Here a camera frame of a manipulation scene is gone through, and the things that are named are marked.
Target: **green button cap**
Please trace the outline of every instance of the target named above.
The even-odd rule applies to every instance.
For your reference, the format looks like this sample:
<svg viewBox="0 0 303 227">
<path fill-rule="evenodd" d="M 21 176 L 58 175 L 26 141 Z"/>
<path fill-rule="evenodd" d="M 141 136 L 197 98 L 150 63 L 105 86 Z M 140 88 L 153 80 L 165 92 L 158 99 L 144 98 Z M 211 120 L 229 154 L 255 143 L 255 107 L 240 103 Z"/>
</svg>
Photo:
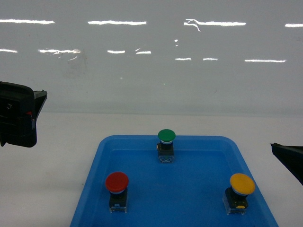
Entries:
<svg viewBox="0 0 303 227">
<path fill-rule="evenodd" d="M 158 133 L 158 137 L 163 142 L 171 142 L 175 139 L 176 134 L 173 130 L 163 129 Z"/>
</svg>

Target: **red button cap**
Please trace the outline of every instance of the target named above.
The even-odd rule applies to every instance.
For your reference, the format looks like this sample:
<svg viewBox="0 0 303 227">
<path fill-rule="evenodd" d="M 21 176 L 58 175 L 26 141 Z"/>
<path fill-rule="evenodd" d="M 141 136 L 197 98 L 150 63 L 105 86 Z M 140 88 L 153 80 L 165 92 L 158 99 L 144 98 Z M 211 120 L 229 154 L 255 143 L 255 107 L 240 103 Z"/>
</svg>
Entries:
<svg viewBox="0 0 303 227">
<path fill-rule="evenodd" d="M 114 172 L 106 178 L 105 186 L 110 192 L 122 192 L 128 186 L 128 177 L 125 173 Z"/>
</svg>

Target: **white wall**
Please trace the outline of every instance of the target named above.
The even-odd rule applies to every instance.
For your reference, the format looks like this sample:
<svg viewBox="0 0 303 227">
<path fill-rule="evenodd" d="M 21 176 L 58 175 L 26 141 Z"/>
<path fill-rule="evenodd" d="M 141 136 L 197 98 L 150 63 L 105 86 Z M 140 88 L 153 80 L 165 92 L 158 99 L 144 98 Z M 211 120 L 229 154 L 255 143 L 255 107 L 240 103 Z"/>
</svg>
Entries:
<svg viewBox="0 0 303 227">
<path fill-rule="evenodd" d="M 54 23 L 0 23 L 0 49 L 17 51 L 0 52 L 0 81 L 46 90 L 49 112 L 302 116 L 303 27 L 285 26 L 302 12 L 301 0 L 5 1 L 2 20 Z M 88 24 L 107 20 L 146 24 Z M 39 52 L 51 49 L 79 51 Z"/>
</svg>

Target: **plastic tray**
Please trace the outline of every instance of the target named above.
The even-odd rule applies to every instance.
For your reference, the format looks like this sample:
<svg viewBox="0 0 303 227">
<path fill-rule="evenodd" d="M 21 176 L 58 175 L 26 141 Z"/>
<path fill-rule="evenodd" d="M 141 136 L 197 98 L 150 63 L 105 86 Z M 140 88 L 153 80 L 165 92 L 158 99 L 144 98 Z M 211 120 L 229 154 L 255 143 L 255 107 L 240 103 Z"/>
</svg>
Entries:
<svg viewBox="0 0 303 227">
<path fill-rule="evenodd" d="M 174 163 L 159 163 L 157 136 L 110 136 L 101 141 L 71 227 L 278 226 L 258 186 L 244 215 L 222 201 L 234 173 L 252 175 L 237 145 L 221 136 L 177 136 Z M 127 213 L 109 212 L 106 177 L 128 175 Z"/>
</svg>

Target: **yellow button cap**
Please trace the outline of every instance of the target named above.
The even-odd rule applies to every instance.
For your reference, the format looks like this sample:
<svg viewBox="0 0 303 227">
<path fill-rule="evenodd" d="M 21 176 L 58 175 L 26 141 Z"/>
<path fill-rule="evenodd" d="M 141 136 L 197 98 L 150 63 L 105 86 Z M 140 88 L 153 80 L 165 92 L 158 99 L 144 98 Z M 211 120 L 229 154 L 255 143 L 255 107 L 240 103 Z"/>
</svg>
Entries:
<svg viewBox="0 0 303 227">
<path fill-rule="evenodd" d="M 238 209 L 244 209 L 245 207 L 244 206 L 237 206 L 236 208 L 238 208 Z"/>
<path fill-rule="evenodd" d="M 256 188 L 254 181 L 245 174 L 232 175 L 230 182 L 235 192 L 243 195 L 252 194 Z"/>
</svg>

